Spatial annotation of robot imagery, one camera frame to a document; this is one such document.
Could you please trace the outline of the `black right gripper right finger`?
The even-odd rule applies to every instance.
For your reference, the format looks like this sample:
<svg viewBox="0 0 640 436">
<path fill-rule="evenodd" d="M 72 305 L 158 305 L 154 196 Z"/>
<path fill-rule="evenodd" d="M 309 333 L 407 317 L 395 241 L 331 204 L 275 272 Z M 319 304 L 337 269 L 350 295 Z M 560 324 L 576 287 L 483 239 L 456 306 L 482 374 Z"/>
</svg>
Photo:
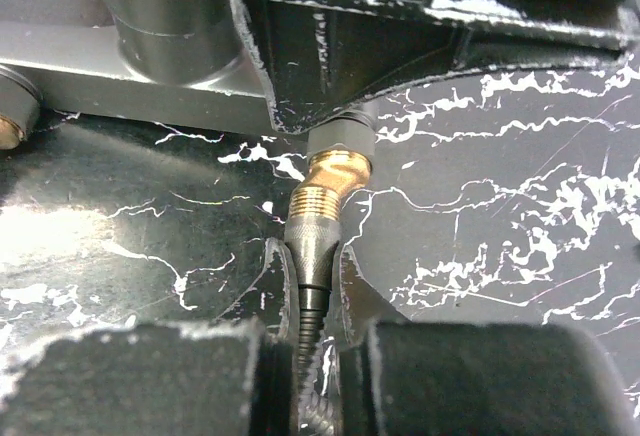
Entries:
<svg viewBox="0 0 640 436">
<path fill-rule="evenodd" d="M 338 267 L 339 429 L 344 435 L 635 435 L 618 371 L 562 325 L 413 322 L 351 249 Z"/>
</svg>

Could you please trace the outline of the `grey faucet with brass fittings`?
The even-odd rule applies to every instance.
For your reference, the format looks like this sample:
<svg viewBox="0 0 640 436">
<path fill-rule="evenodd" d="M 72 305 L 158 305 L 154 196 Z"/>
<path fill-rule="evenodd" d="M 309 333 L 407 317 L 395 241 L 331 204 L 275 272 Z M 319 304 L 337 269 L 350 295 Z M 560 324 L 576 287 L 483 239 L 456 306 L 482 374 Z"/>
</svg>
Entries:
<svg viewBox="0 0 640 436">
<path fill-rule="evenodd" d="M 335 12 L 269 0 L 100 0 L 98 28 L 1 25 L 1 146 L 43 108 L 306 139 L 296 213 L 335 218 L 372 172 L 374 109 L 331 103 Z"/>
</svg>

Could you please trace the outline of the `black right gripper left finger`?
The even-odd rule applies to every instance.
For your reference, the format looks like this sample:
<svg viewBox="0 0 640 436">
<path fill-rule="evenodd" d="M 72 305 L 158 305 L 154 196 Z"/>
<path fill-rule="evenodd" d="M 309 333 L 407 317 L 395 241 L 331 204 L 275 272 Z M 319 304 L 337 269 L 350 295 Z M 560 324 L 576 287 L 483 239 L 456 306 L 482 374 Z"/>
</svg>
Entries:
<svg viewBox="0 0 640 436">
<path fill-rule="evenodd" d="M 94 326 L 1 361 L 5 435 L 289 435 L 290 300 L 257 317 Z"/>
</svg>

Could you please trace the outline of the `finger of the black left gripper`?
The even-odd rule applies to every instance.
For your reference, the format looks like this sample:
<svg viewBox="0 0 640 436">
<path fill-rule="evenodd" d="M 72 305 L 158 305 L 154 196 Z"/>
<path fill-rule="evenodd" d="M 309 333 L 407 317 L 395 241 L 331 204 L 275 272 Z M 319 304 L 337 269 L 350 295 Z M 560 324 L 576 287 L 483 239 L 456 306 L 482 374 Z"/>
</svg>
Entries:
<svg viewBox="0 0 640 436">
<path fill-rule="evenodd" d="M 230 0 L 272 127 L 303 134 L 420 83 L 600 69 L 639 44 L 637 0 Z"/>
</svg>

